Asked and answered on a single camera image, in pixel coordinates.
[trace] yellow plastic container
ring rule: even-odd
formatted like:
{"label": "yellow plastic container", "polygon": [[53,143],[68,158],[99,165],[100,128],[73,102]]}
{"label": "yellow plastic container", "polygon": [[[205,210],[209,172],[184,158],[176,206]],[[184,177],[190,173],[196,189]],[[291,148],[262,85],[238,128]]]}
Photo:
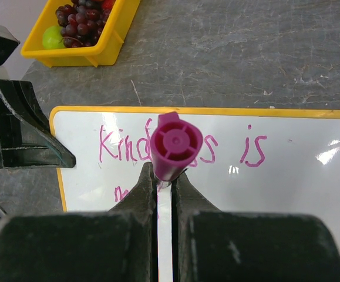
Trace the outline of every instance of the yellow plastic container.
{"label": "yellow plastic container", "polygon": [[33,30],[21,49],[21,55],[34,58],[48,67],[53,66],[109,66],[116,62],[140,0],[116,0],[98,43],[92,47],[46,50],[42,35],[57,25],[55,11],[70,0],[48,0]]}

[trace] yellow border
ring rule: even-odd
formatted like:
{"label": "yellow border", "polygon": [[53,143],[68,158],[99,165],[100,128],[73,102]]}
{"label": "yellow border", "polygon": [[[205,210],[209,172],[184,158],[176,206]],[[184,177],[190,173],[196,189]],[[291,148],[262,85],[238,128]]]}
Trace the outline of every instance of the yellow border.
{"label": "yellow border", "polygon": [[[281,118],[313,118],[340,119],[340,110],[292,110],[292,109],[227,109],[227,108],[152,108],[152,107],[106,107],[106,106],[58,106],[50,114],[51,134],[55,136],[53,118],[58,112],[120,112],[120,113],[168,113],[176,111],[189,115],[222,115],[222,116],[265,116]],[[58,172],[60,196],[66,212],[63,180],[60,169]]]}

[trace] magenta marker cap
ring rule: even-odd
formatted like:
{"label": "magenta marker cap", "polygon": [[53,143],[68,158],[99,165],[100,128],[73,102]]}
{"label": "magenta marker cap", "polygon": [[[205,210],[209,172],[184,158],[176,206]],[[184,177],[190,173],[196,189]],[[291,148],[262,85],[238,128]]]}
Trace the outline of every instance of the magenta marker cap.
{"label": "magenta marker cap", "polygon": [[196,158],[203,144],[200,130],[179,119],[176,112],[159,115],[150,139],[154,173],[159,180],[172,181]]}

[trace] green fruit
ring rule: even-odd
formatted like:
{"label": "green fruit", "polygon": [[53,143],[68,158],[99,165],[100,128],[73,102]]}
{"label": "green fruit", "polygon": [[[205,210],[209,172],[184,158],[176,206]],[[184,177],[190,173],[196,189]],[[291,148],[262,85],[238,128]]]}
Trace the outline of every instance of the green fruit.
{"label": "green fruit", "polygon": [[46,29],[42,37],[42,44],[45,49],[49,50],[65,48],[63,44],[63,37],[60,34],[61,29],[62,28],[57,25],[51,26],[50,28]]}

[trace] gray table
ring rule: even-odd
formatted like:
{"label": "gray table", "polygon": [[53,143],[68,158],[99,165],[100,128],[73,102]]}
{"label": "gray table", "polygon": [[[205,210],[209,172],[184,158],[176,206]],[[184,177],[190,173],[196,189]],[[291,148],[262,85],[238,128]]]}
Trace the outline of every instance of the gray table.
{"label": "gray table", "polygon": [[[115,66],[35,62],[57,105],[340,109],[340,0],[142,0]],[[0,170],[8,213],[61,210],[55,169]]]}

